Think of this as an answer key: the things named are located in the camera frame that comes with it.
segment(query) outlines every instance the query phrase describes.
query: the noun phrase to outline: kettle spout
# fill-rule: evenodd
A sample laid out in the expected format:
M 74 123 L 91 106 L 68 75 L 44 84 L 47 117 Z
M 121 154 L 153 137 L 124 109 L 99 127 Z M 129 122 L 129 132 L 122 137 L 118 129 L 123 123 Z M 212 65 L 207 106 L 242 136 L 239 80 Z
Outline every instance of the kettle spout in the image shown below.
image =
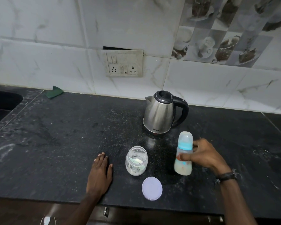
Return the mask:
M 152 102 L 151 102 L 152 97 L 153 97 L 153 96 L 147 96 L 147 97 L 145 98 L 145 99 L 146 99 L 147 106 L 152 103 Z

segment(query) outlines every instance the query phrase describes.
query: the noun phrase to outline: black granite countertop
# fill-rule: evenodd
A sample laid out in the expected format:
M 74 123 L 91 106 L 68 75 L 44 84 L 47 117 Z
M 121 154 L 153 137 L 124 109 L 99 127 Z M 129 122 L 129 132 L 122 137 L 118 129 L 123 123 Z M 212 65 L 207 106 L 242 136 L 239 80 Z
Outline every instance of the black granite countertop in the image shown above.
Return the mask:
M 255 217 L 281 219 L 281 129 L 258 112 L 190 106 L 187 119 L 162 137 L 142 127 L 143 100 L 64 93 L 49 100 L 42 90 L 4 87 L 22 103 L 0 122 L 0 197 L 79 202 L 94 158 L 106 152 L 113 182 L 100 204 L 223 214 L 214 175 L 193 165 L 190 176 L 174 172 L 178 136 L 207 138 L 241 177 L 239 185 Z M 144 174 L 131 176 L 125 156 L 133 146 L 148 152 Z M 145 178 L 163 185 L 162 196 L 142 195 Z

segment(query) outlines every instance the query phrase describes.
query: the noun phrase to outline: green sponge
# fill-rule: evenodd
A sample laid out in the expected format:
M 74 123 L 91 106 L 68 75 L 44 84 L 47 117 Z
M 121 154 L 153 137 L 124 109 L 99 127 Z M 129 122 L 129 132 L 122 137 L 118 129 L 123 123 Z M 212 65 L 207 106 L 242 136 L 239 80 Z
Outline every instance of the green sponge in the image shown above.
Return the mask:
M 58 95 L 61 95 L 61 94 L 63 94 L 63 93 L 64 93 L 64 91 L 61 90 L 59 87 L 53 86 L 52 91 L 48 91 L 48 92 L 46 93 L 46 96 L 47 96 L 49 99 L 52 99 L 52 98 L 54 98 L 54 97 L 56 97 L 56 96 L 58 96 Z

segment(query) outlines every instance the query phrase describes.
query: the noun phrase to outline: purple lid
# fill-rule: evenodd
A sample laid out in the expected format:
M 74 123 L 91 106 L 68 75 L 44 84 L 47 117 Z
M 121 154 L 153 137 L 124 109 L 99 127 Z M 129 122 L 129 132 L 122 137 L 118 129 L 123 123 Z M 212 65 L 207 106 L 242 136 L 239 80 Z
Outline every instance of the purple lid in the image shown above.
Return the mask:
M 148 177 L 142 185 L 143 195 L 148 200 L 157 200 L 162 194 L 162 185 L 157 178 Z

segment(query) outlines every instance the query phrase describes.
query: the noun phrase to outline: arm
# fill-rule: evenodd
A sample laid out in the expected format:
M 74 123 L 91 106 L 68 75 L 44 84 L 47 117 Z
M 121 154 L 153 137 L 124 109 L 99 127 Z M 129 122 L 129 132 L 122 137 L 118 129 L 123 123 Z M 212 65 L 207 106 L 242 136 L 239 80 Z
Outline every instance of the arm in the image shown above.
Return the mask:
M 112 164 L 109 165 L 106 173 L 107 159 L 104 152 L 99 154 L 94 160 L 92 169 L 88 176 L 87 186 L 86 186 L 86 196 L 83 198 L 78 208 L 73 212 L 73 214 L 67 219 L 64 225 L 86 225 L 90 214 L 92 213 L 94 207 L 106 193 L 111 181 L 112 181 Z
M 232 170 L 223 157 L 215 150 L 206 139 L 194 141 L 194 153 L 180 154 L 177 159 L 192 161 L 201 166 L 210 168 L 215 175 L 225 174 Z M 227 225 L 257 225 L 249 210 L 240 188 L 235 179 L 220 183 L 225 207 L 225 222 Z

